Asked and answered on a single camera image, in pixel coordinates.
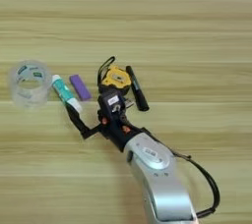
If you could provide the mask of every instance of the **toothpaste tube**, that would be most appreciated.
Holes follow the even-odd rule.
[[[59,75],[52,76],[52,86],[59,94],[59,97],[64,103],[72,105],[79,113],[82,112],[83,108],[79,101],[74,97],[68,86],[65,85],[64,81]]]

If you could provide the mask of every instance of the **wooden table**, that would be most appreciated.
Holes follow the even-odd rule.
[[[47,64],[93,94],[110,55],[131,64],[151,110],[129,119],[192,154],[220,185],[221,206],[201,223],[249,224],[252,151],[252,0],[0,0],[1,224],[145,224],[141,191],[123,155],[96,135],[82,141],[51,91],[41,109],[11,102],[9,69]],[[212,202],[203,177],[179,161],[194,205]]]

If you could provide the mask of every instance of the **black marker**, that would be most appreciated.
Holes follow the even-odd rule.
[[[146,97],[144,96],[143,92],[141,91],[141,88],[138,84],[137,78],[134,75],[134,72],[131,68],[131,66],[126,67],[126,72],[130,75],[131,78],[131,87],[136,99],[136,103],[138,106],[138,109],[141,111],[148,111],[150,109]]]

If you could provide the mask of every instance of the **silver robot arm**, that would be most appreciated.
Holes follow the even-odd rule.
[[[172,152],[146,133],[129,140],[124,153],[141,184],[150,224],[198,224],[189,195],[175,174]]]

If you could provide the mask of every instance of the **yellow component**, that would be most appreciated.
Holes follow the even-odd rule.
[[[131,84],[131,80],[126,71],[120,70],[117,66],[110,66],[101,83],[104,85],[115,85],[117,88],[124,88]]]

